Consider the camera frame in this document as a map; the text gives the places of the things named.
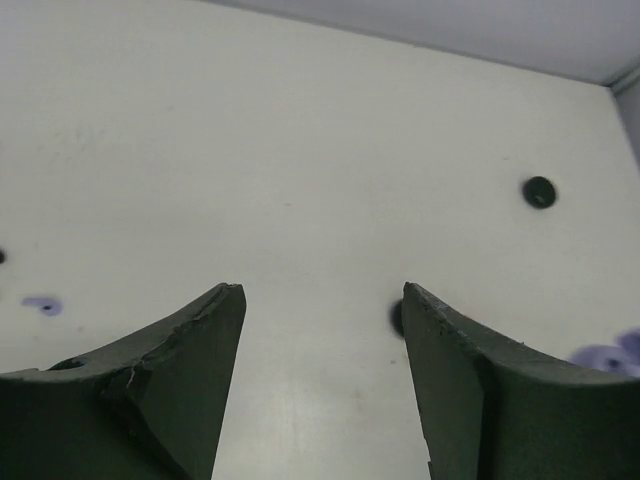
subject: purple stain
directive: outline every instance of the purple stain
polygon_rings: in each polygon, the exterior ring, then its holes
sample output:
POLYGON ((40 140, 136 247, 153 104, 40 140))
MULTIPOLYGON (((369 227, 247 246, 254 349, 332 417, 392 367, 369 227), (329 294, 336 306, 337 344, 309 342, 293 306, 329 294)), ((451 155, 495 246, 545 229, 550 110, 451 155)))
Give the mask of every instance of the purple stain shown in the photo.
POLYGON ((619 335, 616 343, 633 357, 634 363, 640 364, 640 329, 636 328, 619 335))
POLYGON ((48 317, 55 317, 62 313, 62 303, 51 297, 27 297, 22 301, 26 307, 38 307, 48 317))
POLYGON ((587 345, 578 349, 569 358, 569 362, 603 372, 640 377, 640 365, 636 363, 633 355, 621 347, 587 345))

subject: black round hole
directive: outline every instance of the black round hole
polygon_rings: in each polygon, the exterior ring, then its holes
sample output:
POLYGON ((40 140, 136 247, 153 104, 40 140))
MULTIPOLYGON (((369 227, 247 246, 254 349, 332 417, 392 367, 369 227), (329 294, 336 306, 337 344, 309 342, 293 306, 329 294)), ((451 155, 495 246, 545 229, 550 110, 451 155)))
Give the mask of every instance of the black round hole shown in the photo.
POLYGON ((609 367, 609 368, 617 369, 617 368, 620 368, 621 365, 622 365, 622 362, 620 360, 618 360, 617 358, 608 358, 607 359, 607 367, 609 367))
POLYGON ((556 203, 556 187, 544 177, 533 177, 522 185, 522 195, 533 208, 549 208, 556 203))
POLYGON ((404 338, 404 327, 402 326, 402 300, 398 300, 389 309, 389 323, 396 335, 404 338))
POLYGON ((72 368, 79 368, 83 365, 86 365, 86 360, 82 358, 69 358, 68 360, 63 360, 60 363, 56 363, 53 367, 51 367, 50 371, 56 370, 71 370, 72 368))

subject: white background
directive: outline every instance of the white background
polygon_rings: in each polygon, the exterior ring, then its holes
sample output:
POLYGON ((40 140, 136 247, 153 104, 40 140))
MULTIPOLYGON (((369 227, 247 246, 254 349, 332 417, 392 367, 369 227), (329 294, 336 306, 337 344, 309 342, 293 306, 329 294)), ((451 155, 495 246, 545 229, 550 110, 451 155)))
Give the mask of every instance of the white background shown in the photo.
POLYGON ((0 61, 0 370, 242 283, 216 479, 427 477, 386 316, 405 280, 560 357, 640 323, 603 88, 169 0, 4 0, 0 61), (64 313, 20 305, 40 294, 64 313))
POLYGON ((211 0, 607 83, 640 63, 638 0, 211 0))
POLYGON ((620 95, 618 105, 636 158, 640 158, 640 83, 620 95))

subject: white surface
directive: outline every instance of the white surface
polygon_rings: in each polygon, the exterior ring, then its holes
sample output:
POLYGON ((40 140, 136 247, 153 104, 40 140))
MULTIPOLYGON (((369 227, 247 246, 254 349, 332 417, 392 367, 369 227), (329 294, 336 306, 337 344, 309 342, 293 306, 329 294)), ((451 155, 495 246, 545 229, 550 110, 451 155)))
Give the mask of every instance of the white surface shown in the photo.
POLYGON ((605 83, 640 60, 638 0, 212 0, 605 83))
POLYGON ((620 95, 617 100, 629 140, 636 157, 640 159, 640 82, 620 95))
POLYGON ((426 478, 386 319, 405 280, 559 356, 640 323, 605 89, 197 2, 4 0, 0 22, 0 369, 243 283, 216 479, 426 478), (532 174, 557 206, 524 204, 532 174))

